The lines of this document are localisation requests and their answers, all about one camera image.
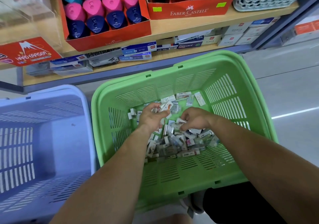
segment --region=person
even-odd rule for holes
[[[137,129],[66,200],[51,224],[132,223],[147,141],[169,114],[169,110],[151,111],[159,105],[151,103],[144,108]],[[318,222],[319,168],[281,145],[203,109],[190,107],[181,118],[187,121],[181,130],[211,129],[249,180],[205,191],[202,206],[214,221]]]

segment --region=mountain illustration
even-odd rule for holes
[[[30,43],[27,42],[27,41],[19,42],[19,44],[20,44],[21,49],[22,49],[22,51],[23,51],[24,54],[26,54],[25,49],[34,49],[34,50],[35,50],[35,49],[40,49],[40,50],[44,50],[44,49],[39,48],[38,46],[35,46],[35,45],[33,45],[33,44],[30,44]]]

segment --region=person's left arm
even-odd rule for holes
[[[146,106],[138,128],[120,149],[65,202],[50,224],[132,223],[142,182],[147,141],[168,111],[152,113],[159,103]]]

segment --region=red sign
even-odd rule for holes
[[[0,63],[27,66],[62,58],[42,37],[0,45]]]

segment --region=neon yellow sticker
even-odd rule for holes
[[[161,12],[162,7],[153,7],[153,12]]]
[[[222,8],[222,7],[225,7],[227,2],[219,2],[216,6],[216,8]]]

